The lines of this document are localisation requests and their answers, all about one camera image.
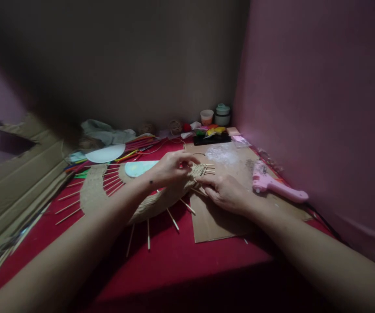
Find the brown wall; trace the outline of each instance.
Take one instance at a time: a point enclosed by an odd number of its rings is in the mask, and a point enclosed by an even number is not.
[[[2,0],[0,34],[76,120],[165,127],[233,101],[248,5]]]

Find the white cup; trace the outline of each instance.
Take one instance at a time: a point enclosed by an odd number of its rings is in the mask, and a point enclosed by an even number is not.
[[[203,126],[209,126],[212,124],[213,111],[212,110],[203,110],[200,112],[200,117],[202,119]]]

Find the hand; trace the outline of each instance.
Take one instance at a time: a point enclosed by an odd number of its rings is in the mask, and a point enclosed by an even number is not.
[[[256,196],[231,175],[200,176],[196,181],[202,184],[206,194],[219,207],[243,216],[252,210]]]
[[[162,188],[186,177],[192,171],[194,163],[200,164],[200,161],[193,154],[184,150],[168,152],[146,174],[150,184],[153,184],[156,188]]]

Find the cardboard base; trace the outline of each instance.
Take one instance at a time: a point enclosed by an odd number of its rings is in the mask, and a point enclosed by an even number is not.
[[[216,174],[229,174],[252,192],[252,172],[259,157],[248,147],[237,149],[232,142],[205,146],[194,146],[189,143],[186,144],[185,149],[190,153],[195,153],[201,163],[214,164],[214,166],[209,166],[209,169],[214,170]],[[267,172],[277,178],[270,169]],[[274,204],[285,213],[301,220],[311,218],[303,210],[302,205],[291,203],[278,195],[268,192],[258,196],[266,200],[263,203],[266,203],[268,209],[271,209]],[[247,219],[220,209],[209,198],[196,193],[191,195],[190,205],[196,211],[196,216],[192,215],[196,243],[245,235],[251,233],[256,227]]]

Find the ball of twine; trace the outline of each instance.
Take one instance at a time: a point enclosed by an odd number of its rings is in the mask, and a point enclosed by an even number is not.
[[[169,124],[169,128],[172,135],[178,135],[183,131],[183,125],[178,120],[172,120]]]
[[[138,129],[139,134],[142,135],[144,133],[150,133],[150,134],[155,134],[156,132],[156,127],[152,125],[151,123],[145,123],[141,125],[141,127]]]

